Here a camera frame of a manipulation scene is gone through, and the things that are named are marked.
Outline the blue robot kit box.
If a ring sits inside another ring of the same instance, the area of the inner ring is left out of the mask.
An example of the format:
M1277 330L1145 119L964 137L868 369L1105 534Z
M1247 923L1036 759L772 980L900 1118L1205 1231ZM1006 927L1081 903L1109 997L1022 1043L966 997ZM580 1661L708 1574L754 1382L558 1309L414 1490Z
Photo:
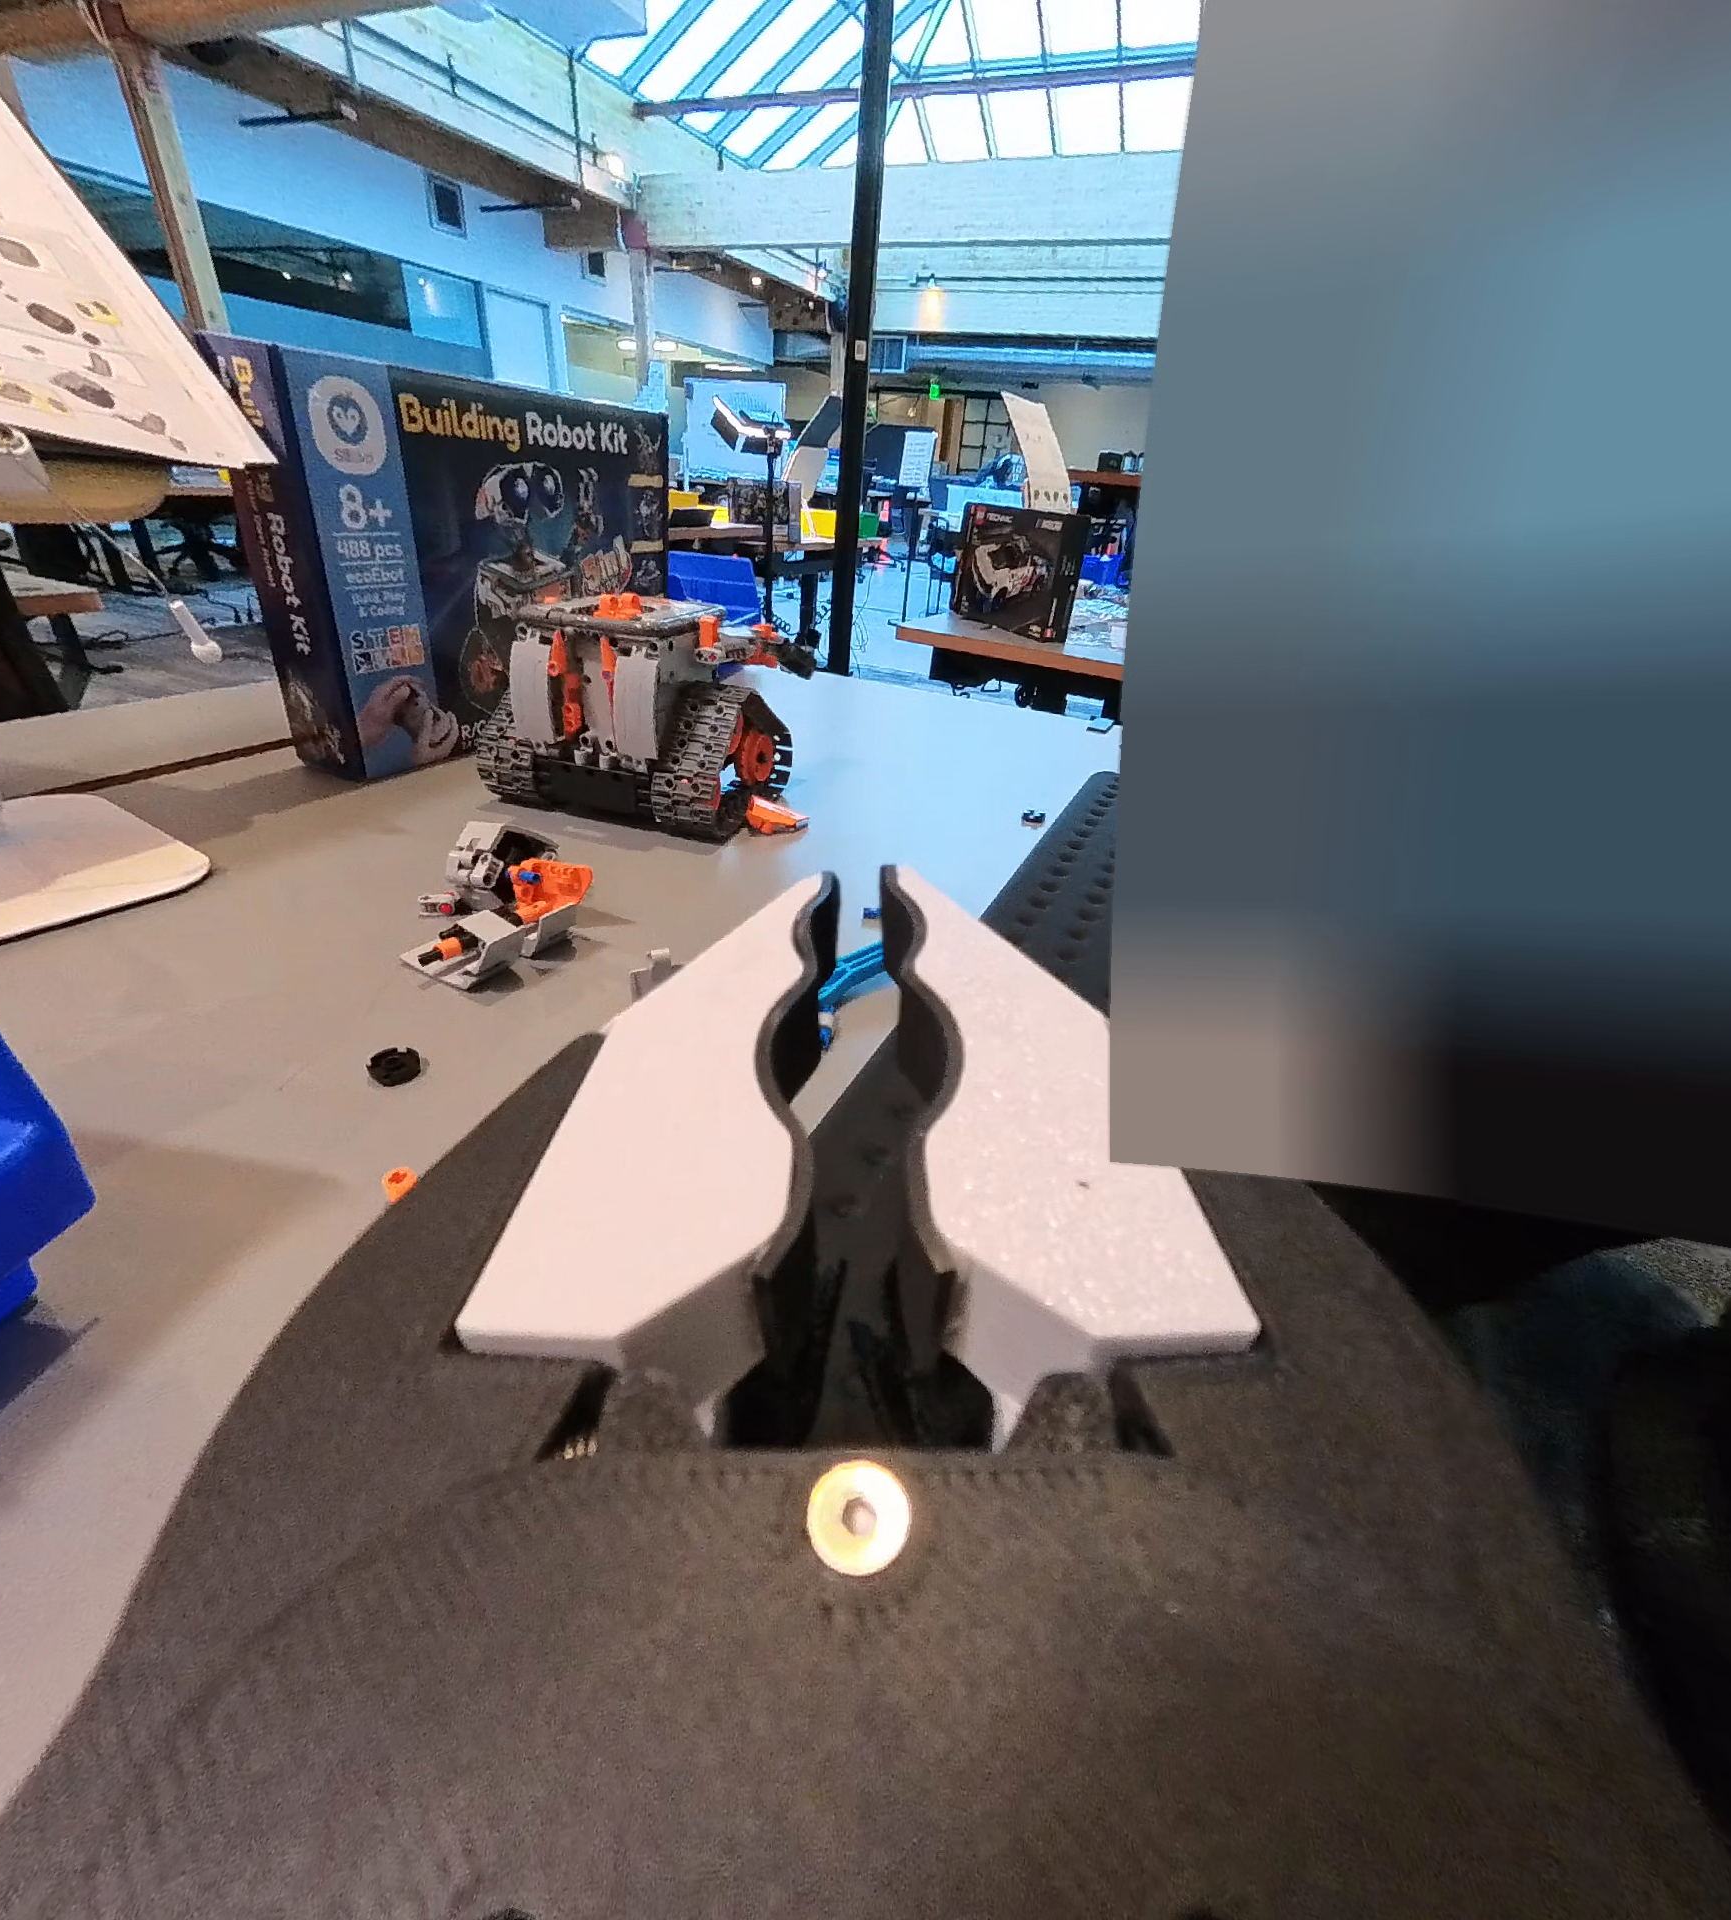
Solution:
M274 456L234 503L304 763L368 783L468 754L520 616L666 587L660 410L200 345Z

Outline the wooden table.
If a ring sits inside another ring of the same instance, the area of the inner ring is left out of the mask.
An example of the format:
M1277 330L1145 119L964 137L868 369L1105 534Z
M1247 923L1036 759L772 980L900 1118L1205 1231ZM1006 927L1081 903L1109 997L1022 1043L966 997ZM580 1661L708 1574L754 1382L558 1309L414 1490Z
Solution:
M1036 713L1091 700L1105 726L1117 726L1121 709L1123 643L1115 632L1034 640L950 612L896 625L902 645L930 652L928 680L952 694L998 685L1018 709Z

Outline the blue plastic separator tool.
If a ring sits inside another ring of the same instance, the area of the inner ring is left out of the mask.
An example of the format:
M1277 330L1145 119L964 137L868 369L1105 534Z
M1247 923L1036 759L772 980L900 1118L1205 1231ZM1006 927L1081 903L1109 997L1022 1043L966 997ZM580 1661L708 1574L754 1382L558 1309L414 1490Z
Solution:
M890 984L892 978L886 968L884 944L870 942L842 955L818 995L822 1046L830 1049L836 1037L836 1018L844 1007Z

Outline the black toy car box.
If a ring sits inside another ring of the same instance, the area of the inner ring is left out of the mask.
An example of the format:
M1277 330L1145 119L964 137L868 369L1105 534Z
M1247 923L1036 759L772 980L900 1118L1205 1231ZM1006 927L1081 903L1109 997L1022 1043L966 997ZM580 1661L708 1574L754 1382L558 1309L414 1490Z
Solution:
M966 506L952 612L1042 645L1070 637L1093 522L1083 515L978 500Z

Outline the white instruction sheet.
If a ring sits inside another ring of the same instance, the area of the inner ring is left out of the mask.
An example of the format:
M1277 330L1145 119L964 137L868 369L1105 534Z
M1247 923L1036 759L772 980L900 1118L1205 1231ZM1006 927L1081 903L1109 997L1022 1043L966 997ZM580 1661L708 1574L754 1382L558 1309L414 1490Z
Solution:
M0 427L170 466L272 460L2 97Z

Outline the light grey block with pins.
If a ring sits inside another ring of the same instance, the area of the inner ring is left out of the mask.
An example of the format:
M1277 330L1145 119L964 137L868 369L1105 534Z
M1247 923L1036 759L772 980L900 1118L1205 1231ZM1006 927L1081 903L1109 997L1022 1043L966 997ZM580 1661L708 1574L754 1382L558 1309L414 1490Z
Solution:
M496 907L454 918L418 947L400 955L400 965L428 983L472 993L520 961L536 959L562 942L578 920L580 904Z

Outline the grey orange tracked toy robot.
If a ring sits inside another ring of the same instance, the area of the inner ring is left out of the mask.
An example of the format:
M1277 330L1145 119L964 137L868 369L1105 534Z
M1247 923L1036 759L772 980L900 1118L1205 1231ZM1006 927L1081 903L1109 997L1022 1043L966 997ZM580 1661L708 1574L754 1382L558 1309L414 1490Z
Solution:
M478 735L480 779L510 805L722 844L746 832L746 794L784 801L794 763L788 726L742 669L810 679L816 655L686 599L620 590L530 607Z

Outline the black metal pole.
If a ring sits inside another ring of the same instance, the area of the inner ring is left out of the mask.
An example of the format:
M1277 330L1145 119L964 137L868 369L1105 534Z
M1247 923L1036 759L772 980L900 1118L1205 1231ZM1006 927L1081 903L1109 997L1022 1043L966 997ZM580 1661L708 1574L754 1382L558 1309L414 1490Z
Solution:
M878 296L878 245L884 188L884 140L890 119L894 2L870 2L860 78L854 220L842 354L838 490L832 536L828 672L852 672L860 526L866 492L870 351Z

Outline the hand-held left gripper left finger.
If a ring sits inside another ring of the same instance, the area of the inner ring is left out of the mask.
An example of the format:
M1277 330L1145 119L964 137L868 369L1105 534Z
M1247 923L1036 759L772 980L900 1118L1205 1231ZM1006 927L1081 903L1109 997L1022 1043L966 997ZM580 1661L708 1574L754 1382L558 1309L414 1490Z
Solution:
M662 1374L710 1420L764 1357L798 1242L838 881L806 877L608 1027L456 1321L482 1357Z

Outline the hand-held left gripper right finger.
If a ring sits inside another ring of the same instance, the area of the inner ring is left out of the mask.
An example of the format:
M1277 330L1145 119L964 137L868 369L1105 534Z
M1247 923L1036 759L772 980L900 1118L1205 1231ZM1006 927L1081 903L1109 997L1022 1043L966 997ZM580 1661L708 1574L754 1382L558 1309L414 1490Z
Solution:
M910 1236L940 1342L1018 1418L1052 1377L1241 1355L1261 1322L1185 1177L1109 1152L1107 1018L914 869L884 869Z

